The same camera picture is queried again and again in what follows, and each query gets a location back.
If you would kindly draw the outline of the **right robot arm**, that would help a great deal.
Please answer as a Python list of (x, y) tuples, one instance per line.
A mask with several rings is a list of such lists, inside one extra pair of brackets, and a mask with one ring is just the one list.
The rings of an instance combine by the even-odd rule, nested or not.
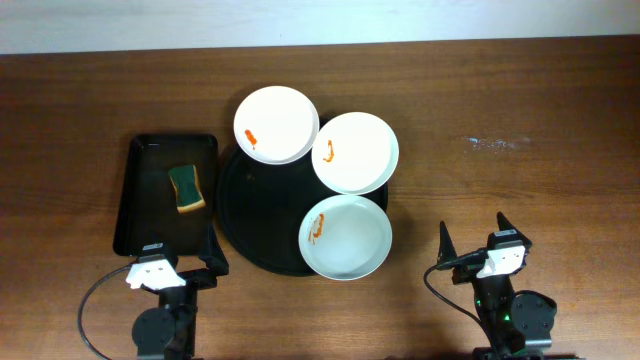
[(489, 345), (472, 351), (474, 359), (542, 359), (552, 346), (556, 302), (531, 290), (515, 291), (511, 277), (526, 266), (532, 242), (499, 212), (498, 230), (473, 252), (456, 253), (445, 223), (439, 224), (439, 251), (430, 271), (452, 272), (455, 285), (471, 284), (476, 313), (441, 294), (436, 296), (465, 315), (484, 332)]

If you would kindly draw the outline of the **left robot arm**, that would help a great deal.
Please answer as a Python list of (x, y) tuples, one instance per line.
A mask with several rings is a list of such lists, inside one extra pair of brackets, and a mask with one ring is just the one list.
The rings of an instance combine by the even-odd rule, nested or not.
[(198, 293), (213, 289), (229, 273), (212, 225), (207, 227), (198, 258), (205, 266), (179, 272), (178, 256), (167, 243), (142, 248), (126, 282), (158, 296), (158, 305), (142, 312), (132, 327), (138, 359), (192, 359), (195, 353)]

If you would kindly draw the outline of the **white plate bottom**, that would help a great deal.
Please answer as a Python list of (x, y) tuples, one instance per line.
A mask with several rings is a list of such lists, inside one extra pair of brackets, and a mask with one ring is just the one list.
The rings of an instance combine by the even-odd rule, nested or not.
[(391, 222), (373, 201), (335, 195), (311, 208), (301, 221), (298, 247), (304, 262), (318, 275), (351, 281), (376, 271), (393, 241)]

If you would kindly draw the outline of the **green yellow sponge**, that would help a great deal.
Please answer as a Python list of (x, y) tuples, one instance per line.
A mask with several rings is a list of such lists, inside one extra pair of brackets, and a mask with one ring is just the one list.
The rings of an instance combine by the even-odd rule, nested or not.
[(176, 208), (180, 214), (206, 206), (195, 165), (173, 167), (168, 174), (175, 193)]

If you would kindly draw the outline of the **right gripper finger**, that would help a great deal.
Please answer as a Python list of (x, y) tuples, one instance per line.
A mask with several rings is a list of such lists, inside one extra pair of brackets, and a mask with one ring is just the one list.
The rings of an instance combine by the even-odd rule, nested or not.
[(439, 250), (436, 265), (439, 268), (452, 268), (458, 255), (453, 245), (446, 223), (439, 223)]
[(506, 218), (502, 212), (496, 214), (497, 224), (499, 230), (495, 233), (496, 236), (510, 236), (519, 234), (519, 230)]

